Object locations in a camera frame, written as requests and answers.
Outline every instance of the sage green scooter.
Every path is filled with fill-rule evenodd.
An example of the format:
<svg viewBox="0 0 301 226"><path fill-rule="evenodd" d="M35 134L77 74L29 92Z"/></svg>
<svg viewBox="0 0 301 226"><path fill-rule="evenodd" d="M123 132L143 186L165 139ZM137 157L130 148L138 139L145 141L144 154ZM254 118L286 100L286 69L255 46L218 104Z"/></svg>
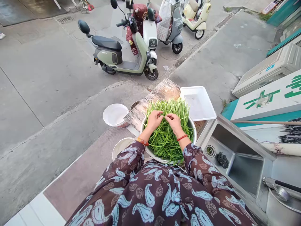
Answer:
<svg viewBox="0 0 301 226"><path fill-rule="evenodd" d="M118 7L117 0L111 0L111 5L116 9ZM130 17L129 19L125 18L125 20L121 20L121 23L116 24L116 26L130 27L133 33L134 43L138 50L137 62L123 61L121 45L118 41L102 36L91 35L87 23L82 20L78 21L78 27L81 32L86 34L88 38L91 38L91 41L96 47L95 53L93 54L95 65L100 64L101 68L108 74L120 72L140 76L144 72L149 80L157 79L159 76L157 66L149 63L151 54L148 45L138 32L137 22L134 17Z"/></svg>

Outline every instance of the stainless steel sink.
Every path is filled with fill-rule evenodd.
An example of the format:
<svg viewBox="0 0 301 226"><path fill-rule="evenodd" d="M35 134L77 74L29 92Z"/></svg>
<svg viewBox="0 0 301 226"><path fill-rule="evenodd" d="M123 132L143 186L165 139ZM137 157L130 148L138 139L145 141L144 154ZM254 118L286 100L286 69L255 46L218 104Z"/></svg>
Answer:
<svg viewBox="0 0 301 226"><path fill-rule="evenodd" d="M198 136L196 145L229 179L250 210L267 222L268 188L262 178L271 175L276 156L220 114L216 119L206 121ZM226 155L228 168L224 169L218 163L212 150L215 154L222 152Z"/></svg>
<svg viewBox="0 0 301 226"><path fill-rule="evenodd" d="M228 175L256 197L264 158L220 124L217 124L213 130L204 152L207 152L208 145L215 150L216 154L222 152L226 155L229 166L224 169L218 163L216 156L208 155L208 159L218 166L223 174Z"/></svg>

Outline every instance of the white plastic tray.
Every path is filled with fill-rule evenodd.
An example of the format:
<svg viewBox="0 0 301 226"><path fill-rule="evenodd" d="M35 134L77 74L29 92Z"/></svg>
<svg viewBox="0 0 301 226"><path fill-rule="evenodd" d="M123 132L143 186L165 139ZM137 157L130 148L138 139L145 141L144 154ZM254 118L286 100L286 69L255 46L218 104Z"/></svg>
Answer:
<svg viewBox="0 0 301 226"><path fill-rule="evenodd" d="M182 87L180 97L190 105L189 116L193 121L215 119L216 113L203 86Z"/></svg>

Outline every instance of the electric scooter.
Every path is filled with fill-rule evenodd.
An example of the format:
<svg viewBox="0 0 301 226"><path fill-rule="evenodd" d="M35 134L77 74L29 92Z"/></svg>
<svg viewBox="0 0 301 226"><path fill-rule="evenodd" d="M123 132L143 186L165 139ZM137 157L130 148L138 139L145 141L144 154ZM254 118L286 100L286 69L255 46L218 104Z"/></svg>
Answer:
<svg viewBox="0 0 301 226"><path fill-rule="evenodd" d="M183 11L183 23L184 26L195 32L194 37L196 39L201 39L204 36L206 30L206 21L208 14L211 9L210 0L206 0L203 8L202 3L198 5L195 0L188 0L188 4L185 6Z"/></svg>
<svg viewBox="0 0 301 226"><path fill-rule="evenodd" d="M148 44L151 55L149 63L157 65L158 57L155 53L158 45L156 24L159 23L162 18L158 14L156 14L156 12L152 8L149 7L150 2L148 2L147 5L144 5L134 4L133 0L126 0L125 4L126 8L129 9L127 17L129 18L132 15L136 19L138 30L142 34L144 42ZM137 51L135 49L135 46L132 45L131 36L127 34L126 38L131 45L133 54L136 55Z"/></svg>
<svg viewBox="0 0 301 226"><path fill-rule="evenodd" d="M163 0L159 15L162 21L157 25L158 39L164 44L172 43L172 51L179 54L183 49L181 36L183 21L180 0Z"/></svg>
<svg viewBox="0 0 301 226"><path fill-rule="evenodd" d="M116 9L118 7L117 0L111 0L111 5ZM122 47L118 41L102 36L91 35L88 24L82 20L78 21L78 27L81 32L86 34L88 38L91 38L92 43L96 47L95 53L93 54L95 65L100 64L101 68L108 74L120 72L130 75L142 75L144 72L149 80L157 79L159 76L157 66L148 63L151 54L147 44L145 44L141 34L138 32L136 20L133 17L129 19L125 18L125 20L121 20L121 23L116 24L116 26L130 27L133 32L133 40L138 50L137 62L123 61Z"/></svg>

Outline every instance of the red bracelet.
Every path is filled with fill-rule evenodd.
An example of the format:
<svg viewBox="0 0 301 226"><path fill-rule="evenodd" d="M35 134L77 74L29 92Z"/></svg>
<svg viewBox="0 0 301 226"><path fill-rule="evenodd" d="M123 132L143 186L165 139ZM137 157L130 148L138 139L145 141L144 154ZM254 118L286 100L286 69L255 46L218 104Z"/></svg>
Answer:
<svg viewBox="0 0 301 226"><path fill-rule="evenodd" d="M148 142L142 140L141 138L137 138L136 141L140 142L141 144L143 144L143 145L145 145L145 146L149 146Z"/></svg>
<svg viewBox="0 0 301 226"><path fill-rule="evenodd" d="M182 137L180 137L179 139L177 139L177 141L179 141L179 140L181 140L182 138L187 137L187 136L188 136L188 135L185 134L184 136L182 136Z"/></svg>

